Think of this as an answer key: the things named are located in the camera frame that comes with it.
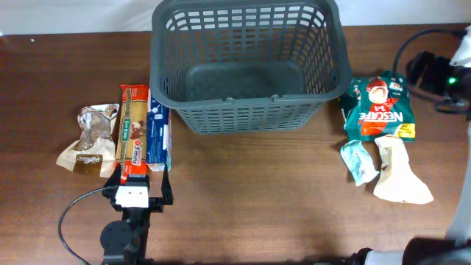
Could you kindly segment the beige paper pouch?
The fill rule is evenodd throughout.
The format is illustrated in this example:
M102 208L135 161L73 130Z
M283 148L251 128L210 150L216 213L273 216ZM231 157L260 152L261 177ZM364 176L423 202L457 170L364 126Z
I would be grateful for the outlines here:
M385 135L375 139L381 158L380 178L373 194L379 199L424 205L434 198L428 186L412 172L401 138Z

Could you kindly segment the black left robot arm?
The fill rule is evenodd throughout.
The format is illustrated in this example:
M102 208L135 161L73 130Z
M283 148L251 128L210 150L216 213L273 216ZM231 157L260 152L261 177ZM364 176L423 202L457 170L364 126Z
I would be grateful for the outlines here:
M122 217L103 228L100 244L104 249L103 264L153 264L146 257L150 217L162 213L166 205L174 203L169 182L169 170L165 166L161 183L161 197L149 196L150 181L146 174L130 174L121 183L121 167L117 166L104 184L102 196L110 200Z

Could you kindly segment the green Nescafe coffee bag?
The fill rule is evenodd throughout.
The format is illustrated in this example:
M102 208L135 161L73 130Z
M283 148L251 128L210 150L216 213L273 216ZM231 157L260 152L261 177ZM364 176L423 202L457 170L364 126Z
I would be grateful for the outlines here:
M354 77L339 97L344 130L350 140L374 141L394 135L414 141L416 122L406 79L389 71L375 77Z

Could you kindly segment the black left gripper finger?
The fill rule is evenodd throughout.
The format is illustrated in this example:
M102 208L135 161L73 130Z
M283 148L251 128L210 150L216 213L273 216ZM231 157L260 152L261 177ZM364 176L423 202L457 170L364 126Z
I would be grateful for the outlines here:
M102 195L103 196L114 196L117 188L121 184L121 165L118 164L114 172L107 179L106 183L103 186Z
M172 205L174 203L173 192L169 181L169 169L168 166L164 166L163 179L161 183L161 192L164 205Z

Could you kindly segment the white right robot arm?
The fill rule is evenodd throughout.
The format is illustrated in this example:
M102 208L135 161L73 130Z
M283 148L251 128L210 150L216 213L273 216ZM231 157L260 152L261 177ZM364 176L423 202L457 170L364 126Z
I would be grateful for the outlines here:
M373 194L390 202L427 204L433 196L411 170L404 142L415 138L408 85L427 85L428 101L447 114L470 114L470 29L450 30L461 38L453 58L423 52L401 76L395 69L375 77L352 79L340 96L349 141L341 156L357 185L377 179ZM460 201L444 239L413 238L404 250L378 252L363 248L340 264L469 264L470 175L464 178Z

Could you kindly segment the small mint green packet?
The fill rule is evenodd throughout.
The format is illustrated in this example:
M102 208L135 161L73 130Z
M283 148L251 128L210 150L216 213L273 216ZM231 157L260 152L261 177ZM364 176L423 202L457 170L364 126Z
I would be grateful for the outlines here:
M347 142L341 148L340 155L353 176L356 186L369 183L379 175L371 155L365 150L360 140Z

